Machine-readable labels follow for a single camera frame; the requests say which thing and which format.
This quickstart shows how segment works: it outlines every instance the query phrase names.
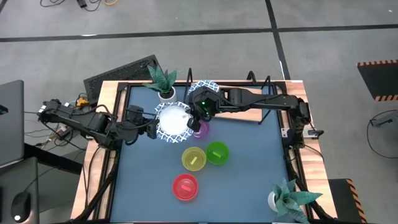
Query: blue tabletop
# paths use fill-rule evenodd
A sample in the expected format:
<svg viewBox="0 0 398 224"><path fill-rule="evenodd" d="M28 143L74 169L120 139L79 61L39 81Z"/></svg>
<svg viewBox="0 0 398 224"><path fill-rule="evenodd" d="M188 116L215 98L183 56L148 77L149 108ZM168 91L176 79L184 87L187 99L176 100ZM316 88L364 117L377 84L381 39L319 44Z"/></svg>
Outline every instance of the blue tabletop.
<svg viewBox="0 0 398 224"><path fill-rule="evenodd" d="M178 101L184 89L176 87ZM156 92L132 88L130 105L153 113L159 103ZM209 125L205 139L192 136L172 144L142 135L132 146L123 144L111 222L293 222L277 217L267 203L271 184L287 179L276 111L261 125L224 118L213 118ZM183 151L192 146L206 150L212 141L229 147L227 163L207 162L198 172L186 170ZM183 173L194 175L199 184L198 195L188 202L172 192L174 179Z"/></svg>

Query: yellow cup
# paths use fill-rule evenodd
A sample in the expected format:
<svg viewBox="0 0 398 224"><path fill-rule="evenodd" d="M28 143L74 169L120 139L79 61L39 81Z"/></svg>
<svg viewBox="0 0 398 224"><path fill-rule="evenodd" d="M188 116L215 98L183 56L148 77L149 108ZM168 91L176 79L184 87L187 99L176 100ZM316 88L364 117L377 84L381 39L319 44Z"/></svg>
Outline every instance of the yellow cup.
<svg viewBox="0 0 398 224"><path fill-rule="evenodd" d="M199 147L189 147L182 154L182 165L189 171L198 171L206 164L206 154Z"/></svg>

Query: wooden table frame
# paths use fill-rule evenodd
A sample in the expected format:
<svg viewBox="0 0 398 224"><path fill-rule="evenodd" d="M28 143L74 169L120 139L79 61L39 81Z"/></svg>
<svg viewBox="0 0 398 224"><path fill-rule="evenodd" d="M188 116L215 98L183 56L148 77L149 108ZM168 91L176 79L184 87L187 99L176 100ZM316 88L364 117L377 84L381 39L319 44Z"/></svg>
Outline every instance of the wooden table frame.
<svg viewBox="0 0 398 224"><path fill-rule="evenodd" d="M125 102L124 100L126 99L126 90L121 90L118 92L118 87L119 83L144 83L144 82L150 82L150 81L145 81L145 80L140 80L140 81L105 81L103 82L101 93L99 95L99 100L98 104L99 105L106 105L109 109L110 112L114 112L118 116L118 120L121 119L123 110L124 110L124 105ZM251 80L215 80L215 82L228 82L228 85L233 85L234 83L247 83L247 85L251 85L252 81ZM264 80L258 80L256 85L262 85ZM287 94L289 95L295 95L299 98L302 98L304 101L307 101L307 95L305 93L303 81L294 81L294 80L277 80L277 81L272 81L277 82L282 84L283 88L285 88ZM176 83L186 83L185 80L177 80ZM116 102L117 94L120 94L119 97L119 102ZM103 108L98 108L97 111L104 111ZM282 121L283 121L283 126L284 127L289 127L289 120L287 119L287 115L285 111L280 112ZM305 139L305 144L316 149L317 151L320 150L320 146L318 143L318 140L316 139ZM84 168L86 171L86 174L88 173L88 166L90 164L91 158L93 157L94 152L96 151L98 145L95 141L90 141L87 145L87 151L85 155L85 161L84 161ZM294 152L290 151L290 156L291 158L294 158L295 155ZM106 176L105 174L108 174L113 162L114 162L114 157L116 153L113 152L107 152L104 149L100 149L97 154L95 155L95 158L93 159L92 162L92 167L91 167L91 174L90 174L90 187L88 189L88 201L90 201L95 193L98 190L98 187L100 186L100 180L104 179ZM107 167L104 166L104 161L105 159L108 159L108 164ZM331 196L330 192L330 187L329 187L329 182L328 178L326 175L326 170L324 163L322 161L322 158L316 154L315 152L308 150L306 148L301 149L299 153L299 157L296 158L293 161L293 167L296 170L296 172L299 174L300 178L302 179L300 172L299 172L299 166L302 165L302 170L303 174L305 176L305 182L307 184L307 188L311 192L319 192L322 193L323 195L317 199L317 202L319 205L322 206L324 211L327 212L332 217L337 217L336 210L335 210L335 205L333 202L333 198ZM106 190L104 193L101 203L98 206L98 208L95 210L95 217L98 219L103 219L108 215L108 211L111 208L111 206L108 206L109 203L109 196L110 193L109 191L111 190L110 187ZM71 218L75 218L80 215L80 213L84 210L85 208L85 185L84 185L84 180L83 180L83 174L81 173L80 175L80 180L76 192L76 197L75 197L75 202L73 204L73 209L72 209L72 214Z"/></svg>

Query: concrete floor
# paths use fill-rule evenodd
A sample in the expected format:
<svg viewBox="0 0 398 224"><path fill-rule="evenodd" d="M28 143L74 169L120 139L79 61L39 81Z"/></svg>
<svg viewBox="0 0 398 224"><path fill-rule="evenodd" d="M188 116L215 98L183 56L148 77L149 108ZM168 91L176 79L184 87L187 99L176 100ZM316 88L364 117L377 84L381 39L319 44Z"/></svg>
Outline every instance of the concrete floor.
<svg viewBox="0 0 398 224"><path fill-rule="evenodd" d="M277 26L283 28L383 25L398 20L395 0L271 3ZM0 39L270 27L263 0L120 0L111 7L101 4L91 13L79 9L76 1L42 8L39 0L8 0L0 12ZM284 32L280 39L291 79L304 80L316 127L325 130L320 144L328 177L354 180L368 222L395 223L397 161L371 152L365 134L374 114L398 109L398 103L376 103L356 63L397 59L398 29ZM189 67L195 78L244 78L249 70L258 79L283 78L272 33L260 33L0 42L0 82L24 80L25 110L37 111L44 100L73 101L85 91L84 79L150 54L156 54L163 68L177 68L179 78L186 77ZM43 128L35 120L26 115L26 131ZM371 129L370 138L381 153L398 156L398 133L392 128ZM28 143L43 140L25 139ZM86 144L84 139L75 141L81 147ZM54 153L73 156L76 152L67 146ZM54 187L60 179L64 184ZM67 220L78 177L54 171L40 182L41 192L52 188L40 195L42 210L61 205L43 212L41 223Z"/></svg>

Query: black floor stripe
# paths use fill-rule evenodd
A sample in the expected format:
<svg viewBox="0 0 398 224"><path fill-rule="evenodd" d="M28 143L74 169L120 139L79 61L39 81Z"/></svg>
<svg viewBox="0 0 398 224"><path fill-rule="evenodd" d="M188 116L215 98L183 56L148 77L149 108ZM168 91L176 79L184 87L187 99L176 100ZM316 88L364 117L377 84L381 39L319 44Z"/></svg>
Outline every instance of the black floor stripe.
<svg viewBox="0 0 398 224"><path fill-rule="evenodd" d="M118 39L133 37L171 37L185 35L215 35L215 34L258 34L272 32L271 28L247 28L247 29L214 29L214 30L185 30L166 32L141 32L125 34L97 34L97 35L66 35L50 37L6 37L0 38L0 42L31 42L53 40L93 40L93 39Z"/></svg>
<svg viewBox="0 0 398 224"><path fill-rule="evenodd" d="M0 13L2 11L2 9L4 8L4 6L6 5L7 0L2 0L0 3Z"/></svg>
<svg viewBox="0 0 398 224"><path fill-rule="evenodd" d="M289 69L287 68L287 62L286 62L286 58L285 58L284 48L282 46L282 41L280 40L280 36L278 33L275 14L274 14L274 10L272 9L272 5L271 5L271 0L266 0L266 4L267 4L269 20L271 22L272 34L274 35L276 51L278 53L280 64L282 65L282 73L284 75L284 79L290 80L290 73L289 73Z"/></svg>
<svg viewBox="0 0 398 224"><path fill-rule="evenodd" d="M35 42L56 40L95 40L95 39L120 39L135 37L173 37L185 35L215 35L215 34L259 34L280 32L315 32L315 31L339 31L339 30L372 30L372 29L396 29L398 24L387 25L363 25L363 26L333 26L333 27L291 27L291 28L237 28L237 29L213 29L213 30L181 30L164 32L141 32L124 34L95 34L95 35L64 35L47 37L0 37L0 42Z"/></svg>
<svg viewBox="0 0 398 224"><path fill-rule="evenodd" d="M278 32L315 32L315 31L371 30L371 29L396 29L396 28L398 28L398 24L328 26L328 27L291 27L291 28L278 28Z"/></svg>

